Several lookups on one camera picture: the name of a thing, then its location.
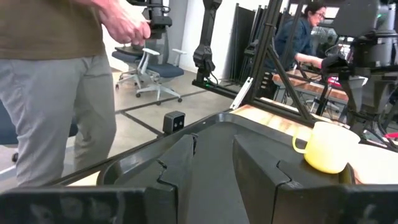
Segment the wooden table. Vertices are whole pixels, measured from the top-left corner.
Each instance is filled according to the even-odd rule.
[[[289,72],[286,72],[286,73],[289,74],[289,75],[292,75],[292,76],[296,76],[298,78],[303,78],[303,76],[301,75],[299,70],[289,71]],[[309,78],[314,78],[315,81],[317,81],[317,80],[319,81],[321,79],[321,76],[318,75],[318,74],[314,74],[314,73],[311,73],[311,72],[305,72],[305,74]],[[289,80],[290,80],[291,84],[293,86],[296,86],[295,87],[296,89],[305,90],[305,91],[308,91],[308,92],[315,93],[317,95],[321,95],[322,94],[322,91],[323,91],[323,89],[325,87],[324,85],[321,85],[321,84],[318,84],[318,83],[314,83],[314,82],[308,82],[308,81],[301,80],[301,79],[298,79],[298,78],[289,77]],[[280,84],[283,85],[282,79],[280,78],[280,76],[278,74],[274,74],[273,77],[272,77],[272,80],[278,85],[280,85]],[[344,102],[348,101],[348,96],[347,96],[347,94],[344,91],[336,90],[336,89],[331,88],[331,87],[328,89],[328,93],[326,95],[329,98],[338,99],[338,100],[341,100],[341,101],[344,101]]]
[[[264,100],[270,101],[275,104],[283,105],[266,98]],[[296,108],[293,108],[291,106],[283,106],[290,110],[297,110]],[[242,106],[232,111],[231,113],[266,125],[290,136],[293,136],[300,129],[297,137],[299,139],[303,139],[304,141],[308,141],[309,137],[311,136],[311,128],[298,124],[289,119],[282,118],[270,112],[266,112],[258,108],[252,107],[250,105]],[[313,114],[313,116],[316,118],[320,118],[321,120],[326,122],[345,126],[345,124],[331,121],[328,118],[319,117],[315,114]],[[398,184],[398,176],[396,175],[396,171],[398,170],[398,153],[394,153],[384,149],[381,149],[380,153],[377,154],[373,152],[354,151],[354,156],[351,157],[350,163],[355,164],[353,167],[355,169],[357,183]],[[70,184],[70,186],[94,186],[96,185],[98,175],[99,172],[89,175],[88,177],[85,177],[73,184]],[[380,177],[383,177],[382,183],[378,182],[380,180]]]

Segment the man's hand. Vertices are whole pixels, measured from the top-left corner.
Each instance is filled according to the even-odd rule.
[[[117,5],[100,10],[99,16],[110,36],[120,44],[144,45],[150,37],[148,21],[138,9],[127,12]]]

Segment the white wall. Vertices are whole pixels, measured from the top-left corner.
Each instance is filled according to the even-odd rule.
[[[258,5],[263,6],[268,4],[268,0],[224,0],[221,3],[221,6],[217,10],[213,39],[211,42],[213,62],[216,65],[216,70],[213,74],[217,78],[228,76],[224,71],[226,70],[226,59],[233,28],[236,3],[239,3],[239,6],[246,9],[255,10],[258,8]],[[287,3],[288,0],[283,1],[281,11],[283,11],[283,8],[287,7]],[[186,51],[188,54],[181,58],[180,66],[191,72],[197,71],[192,57],[199,45],[204,12],[205,7],[203,5],[203,0],[189,0],[182,43],[182,50]]]
[[[122,5],[123,8],[125,8],[126,10],[132,10],[135,7],[138,6],[132,6],[130,5],[126,0],[120,0],[120,3]],[[163,0],[163,4],[165,6],[169,5],[169,0]],[[120,71],[126,72],[128,71],[128,65],[125,64],[124,62],[115,59],[112,57],[112,52],[115,51],[115,47],[120,47],[123,46],[122,44],[117,43],[115,40],[112,39],[112,37],[108,34],[108,31],[106,30],[106,28],[103,26],[103,41],[105,44],[105,49],[106,49],[106,55],[108,56],[109,59],[109,64],[111,65],[111,67],[116,68]]]

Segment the person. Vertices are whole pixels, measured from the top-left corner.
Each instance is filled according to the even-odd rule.
[[[141,11],[119,0],[2,0],[0,15],[0,100],[18,135],[18,186],[62,176],[73,114],[75,169],[106,159],[116,119],[102,25],[121,44],[143,45]]]
[[[292,43],[292,50],[287,52],[287,60],[284,66],[286,70],[291,69],[294,60],[299,62],[311,63],[313,66],[320,68],[322,59],[313,56],[311,31],[314,27],[324,20],[326,7],[319,1],[308,3],[303,15],[297,21],[297,26],[294,29],[294,37]],[[282,55],[285,50],[286,43],[292,31],[293,19],[287,21],[282,25],[280,31],[275,37],[274,46],[275,51],[282,60]],[[274,63],[268,58],[266,60],[266,67],[273,69]]]

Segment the office chair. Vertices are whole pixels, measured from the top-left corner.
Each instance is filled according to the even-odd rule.
[[[115,88],[118,90],[120,84],[134,80],[134,84],[141,88],[142,80],[139,79],[139,74],[137,73],[137,64],[140,59],[144,55],[142,49],[137,46],[123,46],[123,47],[115,47],[115,50],[112,53],[112,57],[121,60],[129,66],[129,70],[126,72],[122,72],[119,76],[119,81],[115,84]]]
[[[69,137],[76,136],[78,132],[77,124],[74,119],[72,119],[72,124],[70,126]],[[0,145],[6,147],[17,147],[18,139],[16,134],[16,129],[11,118],[4,107],[3,103],[0,101]],[[18,152],[15,152],[12,157],[12,162],[17,162]]]
[[[141,97],[141,93],[148,91],[156,91],[157,92],[157,103],[156,105],[160,105],[160,93],[166,92],[173,96],[178,97],[178,102],[182,102],[181,95],[176,93],[171,88],[163,86],[164,83],[173,80],[179,76],[184,74],[184,71],[179,67],[180,57],[186,52],[181,50],[172,49],[173,52],[177,54],[174,63],[167,63],[169,59],[169,41],[167,37],[167,33],[164,34],[164,44],[156,45],[156,49],[163,49],[163,52],[160,53],[156,50],[150,48],[144,48],[144,56],[142,57],[140,64],[138,65],[138,72],[140,76],[143,78],[149,78],[152,83],[149,83],[145,88],[140,88],[137,90],[136,97]]]

